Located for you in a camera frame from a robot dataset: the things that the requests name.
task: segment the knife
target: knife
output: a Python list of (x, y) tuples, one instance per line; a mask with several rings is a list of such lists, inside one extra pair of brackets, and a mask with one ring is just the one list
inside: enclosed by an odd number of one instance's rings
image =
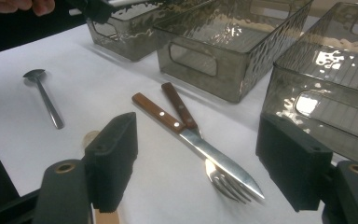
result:
[(257, 195), (261, 199), (265, 199), (261, 188), (258, 187), (254, 179), (231, 158), (211, 146), (208, 142), (203, 140), (196, 133), (190, 131), (183, 123), (179, 122), (173, 116), (161, 109), (158, 105), (154, 104), (140, 92), (133, 95), (132, 100), (145, 112), (160, 121), (171, 131), (182, 137), (196, 151), (198, 151), (202, 156), (204, 156), (205, 159), (210, 160), (220, 169), (231, 175), (233, 178), (243, 184), (248, 190), (250, 190), (253, 194)]
[(182, 122), (185, 126), (192, 131), (193, 133), (197, 134), (199, 137), (202, 138), (201, 131), (199, 129), (199, 125), (193, 119), (188, 111), (185, 103), (183, 103), (182, 99), (180, 98), (178, 92), (176, 91), (175, 87), (171, 82), (167, 82), (161, 85), (161, 88), (164, 90), (165, 94), (167, 95), (168, 99), (170, 100), (173, 108), (175, 108), (176, 112), (178, 113), (179, 117), (181, 118)]

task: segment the wooden knife handle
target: wooden knife handle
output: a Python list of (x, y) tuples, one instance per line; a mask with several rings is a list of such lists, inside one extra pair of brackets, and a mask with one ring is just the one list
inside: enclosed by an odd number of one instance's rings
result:
[(186, 127), (183, 123), (179, 122), (173, 116), (165, 112), (158, 105), (154, 104), (147, 97), (145, 97), (140, 92), (132, 96), (132, 100), (138, 106), (140, 106), (148, 114), (156, 118), (158, 121), (163, 123), (169, 129), (175, 133), (181, 133), (182, 130)]
[(182, 99), (180, 98), (178, 92), (176, 91), (175, 87), (171, 82), (167, 82), (161, 85), (161, 88), (164, 90), (165, 94), (170, 99), (173, 107), (175, 108), (176, 112), (179, 114), (182, 122), (188, 129), (196, 129), (198, 125), (196, 121), (191, 116), (190, 112), (188, 111), (185, 103), (183, 103)]

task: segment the white table surface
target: white table surface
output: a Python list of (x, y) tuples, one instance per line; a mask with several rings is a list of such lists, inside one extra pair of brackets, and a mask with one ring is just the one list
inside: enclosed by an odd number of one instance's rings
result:
[[(61, 130), (54, 128), (36, 86), (24, 84), (22, 76), (36, 68), (47, 71), (43, 85), (62, 116)], [(139, 154), (118, 208), (121, 223), (322, 223), (324, 205), (296, 213), (255, 155), (269, 76), (239, 104), (230, 104), (161, 74), (156, 52), (129, 62), (94, 45), (87, 26), (79, 26), (0, 52), (0, 160), (24, 195), (40, 188), (51, 164), (82, 158), (86, 133), (134, 111)], [(205, 139), (253, 176), (264, 202), (240, 204), (223, 197), (209, 182), (203, 161), (131, 101), (139, 91), (175, 115), (160, 87), (167, 81)]]

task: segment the hand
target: hand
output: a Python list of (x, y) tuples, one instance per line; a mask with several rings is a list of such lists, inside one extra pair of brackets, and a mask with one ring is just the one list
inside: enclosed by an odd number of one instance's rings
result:
[(18, 9), (28, 10), (30, 8), (37, 16), (43, 16), (54, 10), (55, 2), (54, 0), (0, 0), (0, 13), (11, 13)]

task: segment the plastic storage bin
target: plastic storage bin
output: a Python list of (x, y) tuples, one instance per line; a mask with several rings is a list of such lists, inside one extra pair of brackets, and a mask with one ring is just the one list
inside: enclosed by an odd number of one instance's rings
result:
[(275, 62), (263, 111), (358, 161), (358, 5), (334, 5)]
[(158, 0), (133, 4), (112, 13), (100, 24), (86, 19), (95, 44), (131, 61), (139, 61), (156, 50), (153, 24), (204, 3), (206, 0)]
[(163, 73), (237, 103), (300, 35), (311, 0), (217, 0), (155, 24)]

